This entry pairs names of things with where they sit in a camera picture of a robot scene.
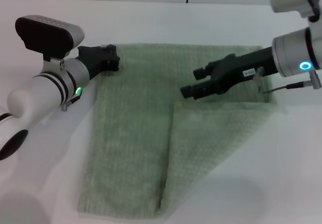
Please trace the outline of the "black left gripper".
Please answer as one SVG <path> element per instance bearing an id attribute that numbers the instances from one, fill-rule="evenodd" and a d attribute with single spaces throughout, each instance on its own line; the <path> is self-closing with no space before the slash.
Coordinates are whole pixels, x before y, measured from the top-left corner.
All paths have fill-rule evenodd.
<path id="1" fill-rule="evenodd" d="M 90 80 L 103 71 L 117 72 L 119 70 L 120 57 L 117 56 L 116 45 L 109 44 L 105 48 L 79 46 L 77 49 L 76 58 L 88 70 Z"/>

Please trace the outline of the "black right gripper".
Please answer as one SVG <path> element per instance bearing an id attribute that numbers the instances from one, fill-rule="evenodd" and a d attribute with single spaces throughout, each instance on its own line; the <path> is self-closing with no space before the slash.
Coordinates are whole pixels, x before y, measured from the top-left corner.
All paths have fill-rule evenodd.
<path id="1" fill-rule="evenodd" d="M 216 94 L 226 93 L 236 84 L 250 81 L 258 68 L 264 69 L 263 76 L 277 73 L 272 48 L 267 47 L 242 56 L 235 54 L 227 55 L 225 58 L 213 61 L 204 67 L 193 70 L 196 80 L 201 80 L 210 76 L 215 87 Z M 188 85 L 180 88 L 184 99 L 200 99 L 209 96 L 211 83 L 205 81 L 195 85 Z"/>

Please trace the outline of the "green terry towel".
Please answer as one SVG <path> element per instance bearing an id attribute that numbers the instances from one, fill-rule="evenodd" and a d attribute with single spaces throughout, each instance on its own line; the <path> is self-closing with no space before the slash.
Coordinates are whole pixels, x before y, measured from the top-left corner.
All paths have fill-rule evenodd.
<path id="1" fill-rule="evenodd" d="M 151 219 L 230 157 L 274 110 L 254 82 L 184 99 L 192 71 L 258 46 L 119 44 L 118 72 L 98 77 L 92 140 L 79 212 Z"/>

